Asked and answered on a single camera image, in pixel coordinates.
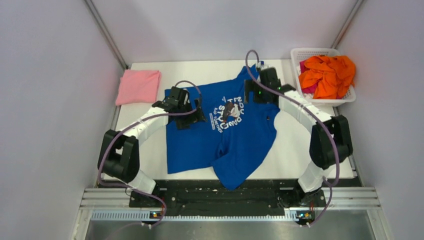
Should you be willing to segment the blue printed t shirt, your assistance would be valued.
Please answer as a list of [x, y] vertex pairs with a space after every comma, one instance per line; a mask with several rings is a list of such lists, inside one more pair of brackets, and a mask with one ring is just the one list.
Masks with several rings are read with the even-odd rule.
[[277, 135], [279, 108], [245, 103], [245, 81], [257, 69], [243, 67], [234, 79], [189, 87], [190, 99], [202, 98], [205, 121], [188, 129], [166, 126], [167, 172], [211, 167], [228, 190], [240, 186], [264, 161]]

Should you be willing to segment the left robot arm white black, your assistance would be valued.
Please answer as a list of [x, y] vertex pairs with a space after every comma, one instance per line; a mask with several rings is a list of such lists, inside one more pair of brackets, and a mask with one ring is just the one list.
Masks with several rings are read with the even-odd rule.
[[163, 100], [158, 100], [136, 121], [120, 130], [108, 130], [102, 140], [97, 169], [118, 179], [126, 188], [142, 192], [141, 200], [149, 207], [160, 202], [156, 182], [140, 169], [140, 146], [157, 130], [175, 122], [178, 130], [206, 121], [202, 110], [203, 95], [194, 103], [185, 88], [173, 86]]

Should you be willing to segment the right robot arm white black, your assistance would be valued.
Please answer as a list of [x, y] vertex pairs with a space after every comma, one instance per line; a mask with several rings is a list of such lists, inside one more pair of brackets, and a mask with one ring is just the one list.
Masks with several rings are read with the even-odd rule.
[[321, 111], [290, 84], [283, 85], [274, 67], [255, 64], [246, 70], [251, 76], [245, 81], [246, 101], [253, 93], [254, 102], [275, 104], [310, 133], [310, 162], [293, 188], [294, 202], [307, 206], [323, 184], [339, 183], [341, 163], [353, 153], [349, 122]]

